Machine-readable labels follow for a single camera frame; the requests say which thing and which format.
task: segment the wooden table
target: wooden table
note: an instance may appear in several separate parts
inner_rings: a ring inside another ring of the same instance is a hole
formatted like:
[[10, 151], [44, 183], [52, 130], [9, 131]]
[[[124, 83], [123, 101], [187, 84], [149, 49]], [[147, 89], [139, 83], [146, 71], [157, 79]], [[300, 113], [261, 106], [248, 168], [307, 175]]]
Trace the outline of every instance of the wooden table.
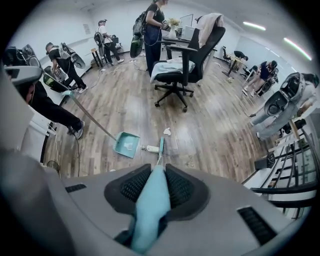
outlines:
[[236, 65], [237, 62], [240, 62], [240, 63], [244, 64], [239, 58], [237, 58], [237, 57], [235, 57], [235, 56], [232, 56], [232, 55], [230, 55], [230, 54], [228, 54], [228, 55], [229, 55], [229, 57], [231, 58], [231, 60], [233, 60], [234, 62], [233, 62], [233, 64], [232, 64], [232, 66], [230, 67], [230, 70], [229, 70], [228, 73], [225, 72], [225, 71], [222, 71], [222, 73], [224, 73], [227, 77], [230, 76], [230, 73], [231, 73], [231, 71], [234, 69], [234, 67], [235, 67], [235, 65]]

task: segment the white shoe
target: white shoe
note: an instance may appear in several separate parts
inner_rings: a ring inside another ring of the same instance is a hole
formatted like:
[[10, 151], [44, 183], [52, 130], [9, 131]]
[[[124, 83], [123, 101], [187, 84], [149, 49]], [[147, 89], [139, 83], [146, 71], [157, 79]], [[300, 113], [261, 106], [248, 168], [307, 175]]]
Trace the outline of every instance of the white shoe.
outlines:
[[82, 93], [84, 93], [86, 90], [88, 90], [88, 86], [86, 86], [84, 89], [80, 89], [80, 90], [79, 90], [79, 93], [82, 94]]
[[84, 128], [85, 128], [85, 121], [81, 121], [81, 128], [80, 130], [76, 131], [74, 133], [74, 136], [76, 137], [77, 140], [79, 140], [82, 137], [82, 134], [84, 134]]

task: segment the gray pants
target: gray pants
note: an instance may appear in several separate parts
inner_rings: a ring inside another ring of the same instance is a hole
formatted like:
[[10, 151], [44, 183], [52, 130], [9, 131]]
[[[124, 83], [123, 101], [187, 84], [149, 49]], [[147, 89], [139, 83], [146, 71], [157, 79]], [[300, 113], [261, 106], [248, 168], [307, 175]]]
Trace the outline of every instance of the gray pants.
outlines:
[[[298, 112], [297, 106], [289, 102], [285, 110], [279, 114], [279, 116], [272, 122], [272, 124], [270, 124], [264, 130], [259, 131], [260, 139], [263, 141], [271, 137], [272, 135], [274, 135], [284, 125], [286, 125], [289, 122], [289, 120], [291, 120], [292, 117], [297, 112]], [[265, 111], [262, 109], [260, 112], [258, 112], [258, 114], [255, 117], [252, 118], [251, 123], [255, 126], [257, 124], [262, 123], [264, 120], [266, 120], [269, 117], [270, 116], [267, 115]]]

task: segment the linear light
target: linear light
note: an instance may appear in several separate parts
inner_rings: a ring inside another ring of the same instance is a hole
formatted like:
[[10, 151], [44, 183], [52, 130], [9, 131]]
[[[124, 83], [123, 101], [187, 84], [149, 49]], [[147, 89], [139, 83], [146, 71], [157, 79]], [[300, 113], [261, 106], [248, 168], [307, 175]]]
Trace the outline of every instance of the linear light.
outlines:
[[293, 46], [294, 48], [296, 48], [300, 53], [302, 53], [309, 61], [312, 60], [312, 58], [303, 50], [301, 49], [297, 44], [295, 44], [294, 42], [292, 42], [291, 40], [289, 40], [288, 38], [284, 38], [284, 41], [286, 41], [288, 44], [290, 44], [291, 46]]
[[270, 50], [270, 52], [272, 52], [274, 55], [276, 55], [280, 58], [280, 56], [278, 54], [276, 54], [274, 51]]
[[260, 25], [253, 24], [253, 23], [250, 23], [250, 22], [244, 21], [243, 24], [247, 25], [247, 26], [250, 26], [250, 27], [253, 27], [253, 28], [256, 28], [256, 29], [259, 29], [259, 30], [263, 30], [263, 31], [266, 30], [266, 28], [264, 26], [260, 26]]

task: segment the black slot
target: black slot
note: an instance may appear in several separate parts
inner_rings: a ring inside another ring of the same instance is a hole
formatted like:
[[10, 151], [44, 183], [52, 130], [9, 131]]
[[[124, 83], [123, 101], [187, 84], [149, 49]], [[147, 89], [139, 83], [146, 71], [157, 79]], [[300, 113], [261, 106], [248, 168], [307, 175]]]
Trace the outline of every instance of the black slot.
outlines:
[[252, 207], [237, 211], [261, 246], [277, 235]]
[[65, 190], [68, 192], [68, 193], [71, 193], [71, 192], [74, 192], [74, 191], [77, 191], [77, 190], [82, 190], [82, 189], [85, 189], [87, 186], [84, 185], [84, 184], [77, 184], [77, 185], [72, 185], [72, 186], [67, 186], [65, 188]]

